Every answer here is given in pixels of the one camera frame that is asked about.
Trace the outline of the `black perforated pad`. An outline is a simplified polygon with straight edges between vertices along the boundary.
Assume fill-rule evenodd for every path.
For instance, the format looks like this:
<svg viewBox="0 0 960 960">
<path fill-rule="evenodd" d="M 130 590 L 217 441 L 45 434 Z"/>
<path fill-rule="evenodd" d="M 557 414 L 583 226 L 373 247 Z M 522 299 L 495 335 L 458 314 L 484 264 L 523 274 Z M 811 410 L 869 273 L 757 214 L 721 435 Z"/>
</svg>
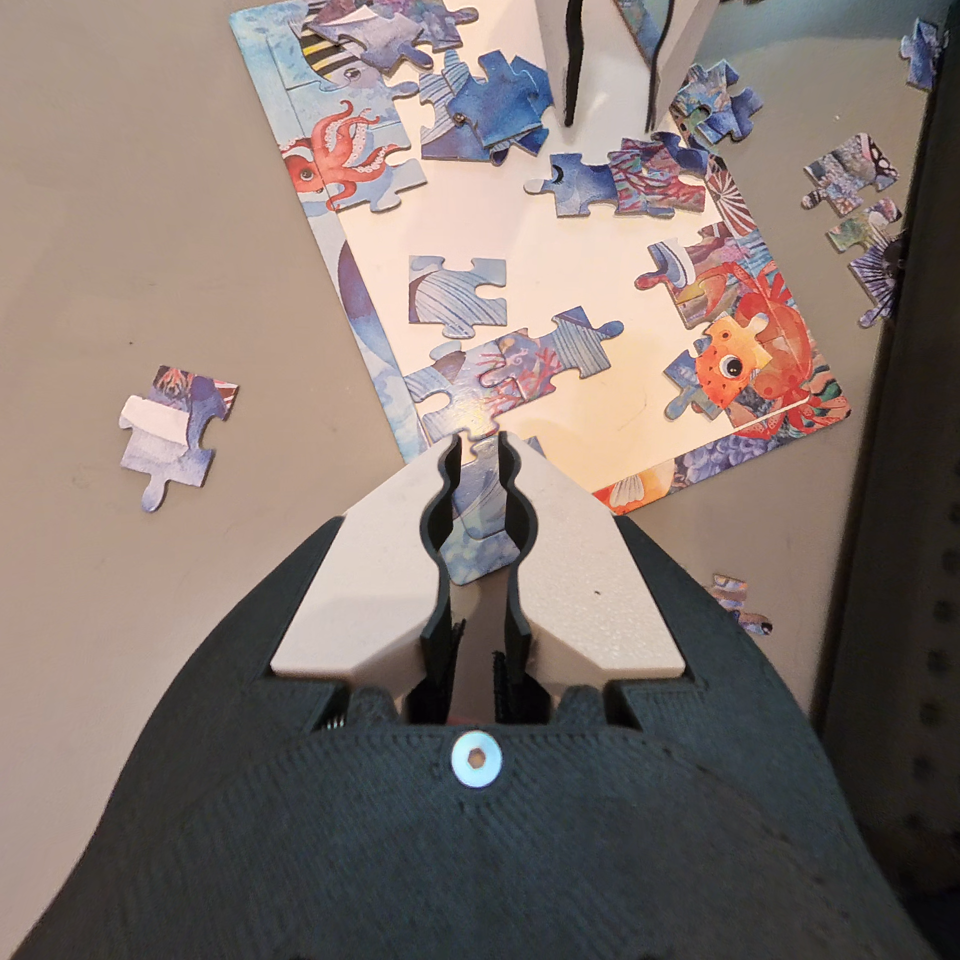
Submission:
<svg viewBox="0 0 960 960">
<path fill-rule="evenodd" d="M 822 742 L 894 906 L 958 958 L 958 2 L 945 25 Z"/>
</svg>

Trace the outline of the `pile of loose puzzle pieces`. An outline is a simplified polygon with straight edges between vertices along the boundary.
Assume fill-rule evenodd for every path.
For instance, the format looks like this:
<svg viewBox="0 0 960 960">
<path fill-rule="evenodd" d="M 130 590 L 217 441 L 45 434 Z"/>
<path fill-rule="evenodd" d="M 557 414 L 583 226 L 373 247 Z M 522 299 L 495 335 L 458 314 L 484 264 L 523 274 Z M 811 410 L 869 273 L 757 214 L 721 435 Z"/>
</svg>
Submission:
<svg viewBox="0 0 960 960">
<path fill-rule="evenodd" d="M 728 88 L 738 79 L 726 60 L 710 69 L 701 64 L 690 67 L 671 111 L 691 143 L 710 146 L 726 136 L 741 139 L 749 133 L 751 117 L 762 101 L 750 88 L 730 95 Z M 834 249 L 839 253 L 855 246 L 863 249 L 847 267 L 871 300 L 872 306 L 858 320 L 862 329 L 870 329 L 893 316 L 904 270 L 906 235 L 889 232 L 903 216 L 893 200 L 881 197 L 866 206 L 861 191 L 867 186 L 877 191 L 888 189 L 899 173 L 865 132 L 814 159 L 804 171 L 813 189 L 801 198 L 801 207 L 812 210 L 828 203 L 841 218 L 826 234 Z"/>
</svg>

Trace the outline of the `dark blue whale puzzle piece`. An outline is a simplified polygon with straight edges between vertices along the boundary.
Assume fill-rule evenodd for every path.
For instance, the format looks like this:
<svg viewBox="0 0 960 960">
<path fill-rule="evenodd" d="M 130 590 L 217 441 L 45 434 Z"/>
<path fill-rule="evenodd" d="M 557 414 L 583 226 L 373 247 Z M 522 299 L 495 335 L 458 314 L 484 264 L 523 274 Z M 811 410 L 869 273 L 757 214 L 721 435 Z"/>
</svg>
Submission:
<svg viewBox="0 0 960 960">
<path fill-rule="evenodd" d="M 420 129 L 420 150 L 424 160 L 488 162 L 484 148 L 467 121 L 458 123 L 450 111 L 451 100 L 472 80 L 469 67 L 454 49 L 444 53 L 438 74 L 424 74 L 418 81 L 418 99 L 434 109 L 433 126 Z"/>
</svg>

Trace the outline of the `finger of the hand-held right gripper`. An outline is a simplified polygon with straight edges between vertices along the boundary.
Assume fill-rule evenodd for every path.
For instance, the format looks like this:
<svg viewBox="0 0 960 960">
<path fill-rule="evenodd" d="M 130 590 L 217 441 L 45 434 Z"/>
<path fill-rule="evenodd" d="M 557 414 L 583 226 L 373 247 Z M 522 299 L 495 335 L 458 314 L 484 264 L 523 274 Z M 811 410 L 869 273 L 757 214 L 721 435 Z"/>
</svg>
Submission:
<svg viewBox="0 0 960 960">
<path fill-rule="evenodd" d="M 558 118 L 579 127 L 585 113 L 582 92 L 586 57 L 585 1 L 539 1 L 538 27 Z"/>
<path fill-rule="evenodd" d="M 690 66 L 713 19 L 713 1 L 667 2 L 650 65 L 646 133 L 658 128 L 676 94 L 685 85 Z"/>
</svg>

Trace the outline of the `red coral navy puzzle piece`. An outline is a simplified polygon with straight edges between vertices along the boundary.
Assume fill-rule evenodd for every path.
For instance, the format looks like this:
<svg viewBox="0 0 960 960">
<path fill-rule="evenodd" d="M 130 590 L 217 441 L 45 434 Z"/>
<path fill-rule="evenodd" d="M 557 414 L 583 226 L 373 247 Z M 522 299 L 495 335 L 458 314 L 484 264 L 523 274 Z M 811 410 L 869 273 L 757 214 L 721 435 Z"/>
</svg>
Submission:
<svg viewBox="0 0 960 960">
<path fill-rule="evenodd" d="M 623 138 L 607 153 L 617 195 L 618 215 L 671 218 L 676 210 L 702 213 L 706 188 L 681 180 L 681 174 L 705 179 L 710 152 L 689 147 L 676 133 L 657 131 L 650 139 Z"/>
</svg>

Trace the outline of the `purple seahorse loose piece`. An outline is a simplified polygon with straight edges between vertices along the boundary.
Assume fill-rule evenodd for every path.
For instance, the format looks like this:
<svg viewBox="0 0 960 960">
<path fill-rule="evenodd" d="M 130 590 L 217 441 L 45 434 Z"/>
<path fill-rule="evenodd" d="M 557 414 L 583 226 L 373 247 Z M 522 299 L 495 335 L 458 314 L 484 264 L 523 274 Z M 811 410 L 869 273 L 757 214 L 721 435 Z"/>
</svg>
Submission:
<svg viewBox="0 0 960 960">
<path fill-rule="evenodd" d="M 746 609 L 748 584 L 721 573 L 713 574 L 707 592 L 723 607 L 745 631 L 760 637 L 773 633 L 773 624 L 765 615 Z"/>
</svg>

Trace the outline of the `blue whale eye puzzle piece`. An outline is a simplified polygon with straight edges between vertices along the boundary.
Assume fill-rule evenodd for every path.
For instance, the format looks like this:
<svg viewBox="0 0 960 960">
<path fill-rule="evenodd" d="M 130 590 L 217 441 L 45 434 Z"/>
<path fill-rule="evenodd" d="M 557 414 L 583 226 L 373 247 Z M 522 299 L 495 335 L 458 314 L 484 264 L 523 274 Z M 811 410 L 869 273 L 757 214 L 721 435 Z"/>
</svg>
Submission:
<svg viewBox="0 0 960 960">
<path fill-rule="evenodd" d="M 468 129 L 495 163 L 512 146 L 538 155 L 548 137 L 543 115 L 553 104 L 546 70 L 519 55 L 509 61 L 499 50 L 480 55 L 478 64 L 485 79 L 465 72 L 452 81 L 450 118 Z"/>
</svg>

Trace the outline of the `grey blue red-striped puzzle piece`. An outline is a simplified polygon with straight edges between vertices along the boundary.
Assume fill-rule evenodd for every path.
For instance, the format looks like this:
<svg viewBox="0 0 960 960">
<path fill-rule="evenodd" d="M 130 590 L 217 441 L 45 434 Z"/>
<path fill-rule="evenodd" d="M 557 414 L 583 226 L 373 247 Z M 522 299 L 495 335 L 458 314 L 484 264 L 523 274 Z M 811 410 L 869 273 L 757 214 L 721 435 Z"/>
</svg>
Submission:
<svg viewBox="0 0 960 960">
<path fill-rule="evenodd" d="M 121 460 L 127 470 L 150 475 L 141 508 L 160 508 L 168 482 L 203 486 L 214 451 L 201 439 L 208 422 L 225 420 L 234 406 L 238 385 L 174 366 L 159 366 L 149 394 L 131 395 L 118 426 L 130 430 Z"/>
</svg>

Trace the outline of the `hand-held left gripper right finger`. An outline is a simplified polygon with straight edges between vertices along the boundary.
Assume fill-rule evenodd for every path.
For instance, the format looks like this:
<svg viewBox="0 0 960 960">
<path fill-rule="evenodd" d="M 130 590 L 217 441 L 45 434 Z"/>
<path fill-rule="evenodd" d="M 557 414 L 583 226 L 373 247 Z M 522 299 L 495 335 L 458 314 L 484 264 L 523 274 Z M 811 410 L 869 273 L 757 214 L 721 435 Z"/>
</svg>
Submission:
<svg viewBox="0 0 960 960">
<path fill-rule="evenodd" d="M 499 434 L 510 565 L 505 651 L 494 657 L 501 724 L 542 724 L 570 688 L 666 680 L 682 656 L 618 518 L 515 434 Z"/>
</svg>

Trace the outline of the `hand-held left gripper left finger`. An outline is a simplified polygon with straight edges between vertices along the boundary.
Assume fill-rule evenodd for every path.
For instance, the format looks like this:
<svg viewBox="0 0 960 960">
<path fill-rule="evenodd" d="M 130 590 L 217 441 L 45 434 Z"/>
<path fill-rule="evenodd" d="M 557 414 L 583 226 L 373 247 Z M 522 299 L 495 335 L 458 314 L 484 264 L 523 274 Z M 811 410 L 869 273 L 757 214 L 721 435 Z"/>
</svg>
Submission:
<svg viewBox="0 0 960 960">
<path fill-rule="evenodd" d="M 274 653 L 281 677 L 378 687 L 410 719 L 445 724 L 463 627 L 441 549 L 453 526 L 454 435 L 350 507 Z"/>
</svg>

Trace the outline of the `orange pufferfish puzzle piece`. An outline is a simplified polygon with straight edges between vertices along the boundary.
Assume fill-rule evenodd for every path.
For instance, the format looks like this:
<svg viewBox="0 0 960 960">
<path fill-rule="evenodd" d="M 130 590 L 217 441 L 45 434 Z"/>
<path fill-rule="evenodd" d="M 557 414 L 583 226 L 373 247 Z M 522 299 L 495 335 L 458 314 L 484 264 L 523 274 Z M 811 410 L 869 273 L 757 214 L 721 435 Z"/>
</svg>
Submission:
<svg viewBox="0 0 960 960">
<path fill-rule="evenodd" d="M 772 360 L 772 354 L 758 341 L 768 324 L 765 313 L 752 317 L 746 326 L 721 314 L 694 342 L 697 356 L 685 351 L 664 369 L 666 378 L 678 388 L 678 395 L 664 409 L 666 419 L 674 422 L 693 408 L 714 421 L 727 410 Z"/>
</svg>

